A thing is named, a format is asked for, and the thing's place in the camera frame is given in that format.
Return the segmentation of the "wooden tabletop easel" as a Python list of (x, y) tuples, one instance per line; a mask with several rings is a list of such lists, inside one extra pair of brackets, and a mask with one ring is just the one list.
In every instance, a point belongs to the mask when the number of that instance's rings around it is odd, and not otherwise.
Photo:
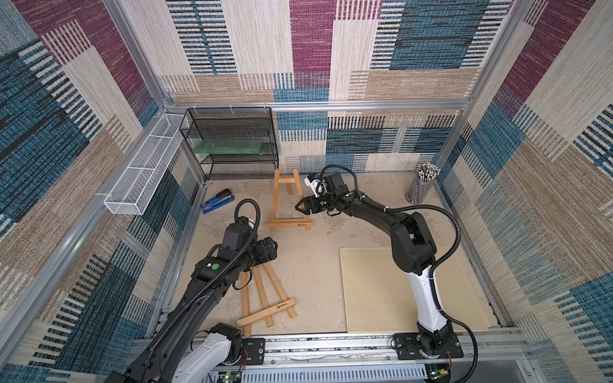
[(281, 228), (301, 228), (311, 230), (313, 222), (303, 213), (295, 210), (294, 205), (303, 199), (302, 181), (298, 169), (291, 176), (282, 176), (279, 169), (274, 175), (271, 217), (265, 226), (274, 231)]
[[(279, 303), (271, 303), (268, 299), (266, 286), (263, 282), (263, 275), (268, 276), (271, 285), (280, 298)], [(254, 282), (257, 296), (260, 300), (261, 310), (251, 311), (249, 284)], [(243, 317), (237, 321), (238, 327), (242, 330), (245, 338), (253, 335), (252, 325), (259, 321), (265, 321), (268, 328), (275, 325), (274, 316), (281, 312), (286, 312), (290, 319), (296, 319), (298, 314), (295, 310), (296, 301), (289, 298), (287, 292), (279, 281), (279, 278), (268, 263), (263, 266), (255, 266), (248, 272), (239, 275), (239, 292), (241, 296), (241, 306)]]

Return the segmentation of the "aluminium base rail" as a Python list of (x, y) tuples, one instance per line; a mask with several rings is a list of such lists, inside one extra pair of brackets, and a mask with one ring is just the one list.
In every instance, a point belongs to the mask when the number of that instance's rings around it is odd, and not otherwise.
[(243, 338), (227, 325), (149, 344), (108, 382), (543, 382), (517, 328), (460, 334), (436, 357), (415, 334)]

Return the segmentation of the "plywood board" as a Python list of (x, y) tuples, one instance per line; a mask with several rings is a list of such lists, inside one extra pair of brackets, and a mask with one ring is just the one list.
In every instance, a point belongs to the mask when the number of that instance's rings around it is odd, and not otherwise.
[[(389, 247), (342, 248), (340, 261), (349, 333), (418, 329), (418, 307), (409, 277), (396, 266)], [(474, 332), (486, 332), (497, 325), (463, 248), (437, 268), (435, 275), (445, 312)]]

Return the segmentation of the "blue box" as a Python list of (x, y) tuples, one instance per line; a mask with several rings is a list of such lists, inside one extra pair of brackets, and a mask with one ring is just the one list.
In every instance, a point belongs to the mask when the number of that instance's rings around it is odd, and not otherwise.
[(203, 204), (201, 204), (201, 211), (204, 214), (208, 214), (209, 212), (213, 212), (220, 207), (230, 204), (234, 200), (235, 196), (228, 188), (226, 188), (223, 191), (217, 193), (211, 199), (208, 199)]

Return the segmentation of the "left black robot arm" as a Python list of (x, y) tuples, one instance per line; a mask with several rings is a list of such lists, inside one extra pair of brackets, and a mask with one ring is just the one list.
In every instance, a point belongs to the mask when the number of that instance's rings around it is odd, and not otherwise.
[(197, 382), (220, 364), (239, 362), (240, 330), (222, 323), (194, 353), (184, 354), (239, 275), (276, 259), (278, 244), (270, 237), (258, 240), (259, 225), (241, 216), (226, 228), (223, 242), (196, 264), (183, 297), (156, 337), (124, 373), (113, 371), (107, 382)]

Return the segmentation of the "green board on shelf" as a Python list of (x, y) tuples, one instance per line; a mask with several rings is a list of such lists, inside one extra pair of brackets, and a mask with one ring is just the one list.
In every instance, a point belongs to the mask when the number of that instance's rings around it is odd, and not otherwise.
[(193, 148), (195, 154), (237, 155), (259, 154), (263, 148), (260, 139), (211, 139), (203, 140)]

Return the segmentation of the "clear jar of pencils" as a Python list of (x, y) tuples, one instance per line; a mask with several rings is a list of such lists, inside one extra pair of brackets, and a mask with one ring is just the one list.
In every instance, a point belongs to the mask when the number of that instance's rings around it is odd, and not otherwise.
[(411, 204), (421, 204), (440, 172), (441, 170), (436, 164), (419, 165), (416, 169), (413, 183), (405, 195), (405, 199)]

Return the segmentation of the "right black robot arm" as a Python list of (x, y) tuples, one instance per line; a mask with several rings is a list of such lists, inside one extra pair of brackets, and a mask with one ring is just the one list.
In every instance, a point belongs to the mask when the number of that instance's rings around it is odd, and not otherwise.
[(295, 205), (298, 212), (312, 215), (336, 211), (364, 220), (389, 236), (392, 258), (408, 275), (417, 303), (422, 347), (429, 348), (432, 354), (447, 343), (453, 335), (453, 326), (438, 298), (434, 275), (437, 246), (423, 215), (407, 214), (400, 208), (376, 202), (358, 188), (349, 189), (339, 172), (311, 173), (304, 183), (313, 195)]

